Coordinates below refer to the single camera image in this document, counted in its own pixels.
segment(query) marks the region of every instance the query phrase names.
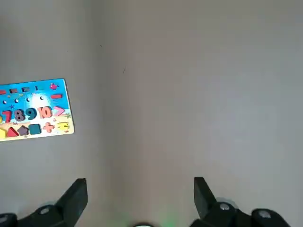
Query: number 7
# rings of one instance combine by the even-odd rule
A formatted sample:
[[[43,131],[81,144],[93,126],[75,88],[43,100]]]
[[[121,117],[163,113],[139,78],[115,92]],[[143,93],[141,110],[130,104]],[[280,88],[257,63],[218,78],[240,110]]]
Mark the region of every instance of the number 7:
[[[2,114],[5,115],[5,123],[9,123],[11,120],[12,112],[10,110],[2,111]]]

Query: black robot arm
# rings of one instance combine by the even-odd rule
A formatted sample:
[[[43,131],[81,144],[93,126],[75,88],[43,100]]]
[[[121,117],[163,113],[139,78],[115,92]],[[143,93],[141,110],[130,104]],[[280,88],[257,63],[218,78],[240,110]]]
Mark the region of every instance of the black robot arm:
[[[289,227],[276,212],[255,209],[251,215],[226,202],[218,202],[203,177],[195,177],[195,204],[200,219],[190,227]]]
[[[74,227],[87,205],[85,179],[77,179],[54,204],[38,208],[18,220],[16,214],[0,214],[0,227]]]

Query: screw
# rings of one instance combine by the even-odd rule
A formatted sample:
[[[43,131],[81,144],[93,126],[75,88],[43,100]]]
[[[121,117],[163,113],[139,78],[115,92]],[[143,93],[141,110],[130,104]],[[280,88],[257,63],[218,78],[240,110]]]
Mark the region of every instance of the screw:
[[[0,224],[6,222],[7,220],[8,220],[8,216],[1,217]]]
[[[220,209],[222,209],[222,210],[229,210],[229,206],[226,203],[221,203],[220,204]]]
[[[259,215],[260,215],[262,218],[270,218],[270,213],[268,213],[266,210],[260,210],[260,211],[259,211]]]
[[[46,214],[48,212],[49,212],[49,208],[46,207],[40,211],[40,214]]]

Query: teal square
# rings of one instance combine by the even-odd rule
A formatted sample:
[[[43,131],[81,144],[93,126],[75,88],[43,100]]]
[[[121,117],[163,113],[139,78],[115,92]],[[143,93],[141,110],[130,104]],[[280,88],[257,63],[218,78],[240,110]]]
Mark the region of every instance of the teal square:
[[[41,133],[41,127],[39,124],[30,124],[28,128],[31,135],[37,135]]]

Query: number 9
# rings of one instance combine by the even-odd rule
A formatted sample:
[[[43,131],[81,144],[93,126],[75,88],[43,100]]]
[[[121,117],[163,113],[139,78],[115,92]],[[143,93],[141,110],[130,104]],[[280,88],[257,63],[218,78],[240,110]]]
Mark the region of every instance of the number 9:
[[[29,120],[33,120],[37,117],[37,111],[34,108],[28,108],[25,113],[29,116]]]

